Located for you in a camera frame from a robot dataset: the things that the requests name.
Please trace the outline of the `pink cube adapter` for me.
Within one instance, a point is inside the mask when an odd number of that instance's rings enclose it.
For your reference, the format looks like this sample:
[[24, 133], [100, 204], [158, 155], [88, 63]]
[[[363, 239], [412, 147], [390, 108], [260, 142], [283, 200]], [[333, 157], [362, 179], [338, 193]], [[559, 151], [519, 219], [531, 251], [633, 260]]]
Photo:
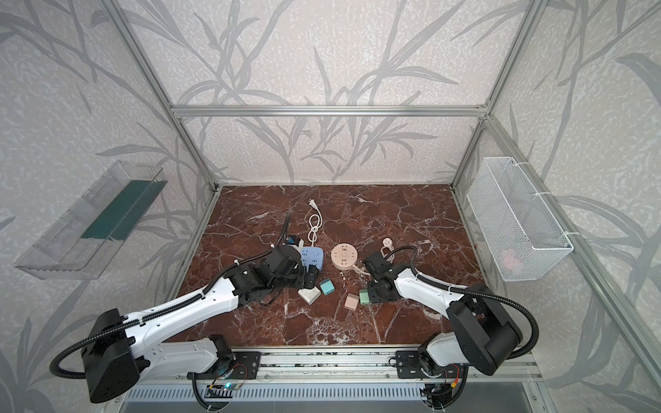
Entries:
[[347, 294], [344, 307], [350, 311], [355, 311], [360, 304], [360, 297], [355, 294]]

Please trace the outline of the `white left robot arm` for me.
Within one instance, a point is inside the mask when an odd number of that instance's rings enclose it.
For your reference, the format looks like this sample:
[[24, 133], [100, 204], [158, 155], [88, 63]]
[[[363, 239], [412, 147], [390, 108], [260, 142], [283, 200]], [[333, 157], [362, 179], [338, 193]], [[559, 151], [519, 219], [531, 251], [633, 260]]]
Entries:
[[175, 335], [223, 313], [231, 313], [284, 288], [312, 289], [323, 256], [308, 248], [280, 244], [237, 261], [205, 287], [165, 304], [122, 316], [117, 309], [99, 316], [81, 349], [91, 402], [101, 404], [129, 391], [142, 380], [194, 373], [220, 375], [232, 352], [222, 337], [178, 346]]

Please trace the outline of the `pink round power strip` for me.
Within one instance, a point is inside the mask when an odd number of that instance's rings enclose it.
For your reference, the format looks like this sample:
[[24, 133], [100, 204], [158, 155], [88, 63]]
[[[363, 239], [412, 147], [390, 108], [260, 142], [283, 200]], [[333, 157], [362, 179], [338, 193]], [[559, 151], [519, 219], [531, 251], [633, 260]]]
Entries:
[[357, 249], [352, 244], [338, 244], [330, 253], [332, 264], [341, 271], [351, 270], [358, 261]]

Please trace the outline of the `light green cube adapter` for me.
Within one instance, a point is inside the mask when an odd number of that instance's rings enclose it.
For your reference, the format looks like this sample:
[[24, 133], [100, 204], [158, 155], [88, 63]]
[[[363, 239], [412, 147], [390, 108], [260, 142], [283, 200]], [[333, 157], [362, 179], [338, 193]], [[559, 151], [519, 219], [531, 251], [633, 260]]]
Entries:
[[368, 289], [361, 289], [359, 291], [359, 301], [363, 306], [369, 305], [371, 303]]

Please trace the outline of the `teal cube adapter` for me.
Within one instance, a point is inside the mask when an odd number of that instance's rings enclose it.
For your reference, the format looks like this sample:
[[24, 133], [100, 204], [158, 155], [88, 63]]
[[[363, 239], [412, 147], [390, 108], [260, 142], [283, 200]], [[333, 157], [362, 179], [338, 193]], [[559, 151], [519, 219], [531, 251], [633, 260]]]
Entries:
[[322, 280], [322, 282], [319, 284], [319, 287], [323, 295], [330, 295], [335, 292], [335, 286], [330, 279]]

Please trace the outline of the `aluminium front rail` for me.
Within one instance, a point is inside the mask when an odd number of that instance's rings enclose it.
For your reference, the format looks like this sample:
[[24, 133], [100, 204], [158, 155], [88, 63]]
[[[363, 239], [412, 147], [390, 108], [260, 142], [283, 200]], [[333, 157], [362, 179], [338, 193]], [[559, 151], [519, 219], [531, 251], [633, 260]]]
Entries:
[[[417, 352], [416, 345], [370, 345], [370, 346], [271, 346], [238, 347], [234, 351], [258, 351], [261, 353], [258, 375], [247, 380], [246, 385], [306, 384], [306, 383], [452, 383], [457, 375], [455, 367], [451, 373], [443, 373], [438, 379], [423, 374], [421, 379], [398, 378], [399, 370], [411, 373], [404, 361], [391, 361], [397, 351]], [[492, 376], [470, 368], [467, 382], [539, 382], [542, 374], [531, 354], [513, 361], [506, 361]], [[142, 384], [190, 384], [185, 373], [151, 379]]]

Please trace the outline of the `blue square power strip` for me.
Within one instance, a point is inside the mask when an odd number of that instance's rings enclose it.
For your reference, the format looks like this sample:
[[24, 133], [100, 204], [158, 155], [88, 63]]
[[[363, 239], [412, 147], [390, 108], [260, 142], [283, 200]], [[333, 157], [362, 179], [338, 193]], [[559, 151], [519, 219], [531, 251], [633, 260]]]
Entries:
[[320, 247], [304, 246], [301, 248], [301, 263], [304, 267], [314, 266], [323, 269], [324, 252]]

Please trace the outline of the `clear plastic wall tray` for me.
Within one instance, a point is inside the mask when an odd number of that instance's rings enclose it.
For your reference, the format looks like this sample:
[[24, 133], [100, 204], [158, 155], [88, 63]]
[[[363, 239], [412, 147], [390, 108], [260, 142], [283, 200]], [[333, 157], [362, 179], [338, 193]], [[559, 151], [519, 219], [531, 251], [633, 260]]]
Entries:
[[96, 280], [167, 183], [160, 166], [115, 162], [15, 267], [41, 280]]

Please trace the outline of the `white cube adapter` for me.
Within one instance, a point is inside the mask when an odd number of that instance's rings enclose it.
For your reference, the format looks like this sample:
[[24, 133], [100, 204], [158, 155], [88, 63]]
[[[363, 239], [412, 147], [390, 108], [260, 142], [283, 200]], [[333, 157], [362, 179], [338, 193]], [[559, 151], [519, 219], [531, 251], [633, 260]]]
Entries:
[[310, 289], [299, 289], [298, 294], [301, 299], [306, 302], [306, 304], [311, 306], [321, 296], [322, 292], [317, 287], [313, 287]]

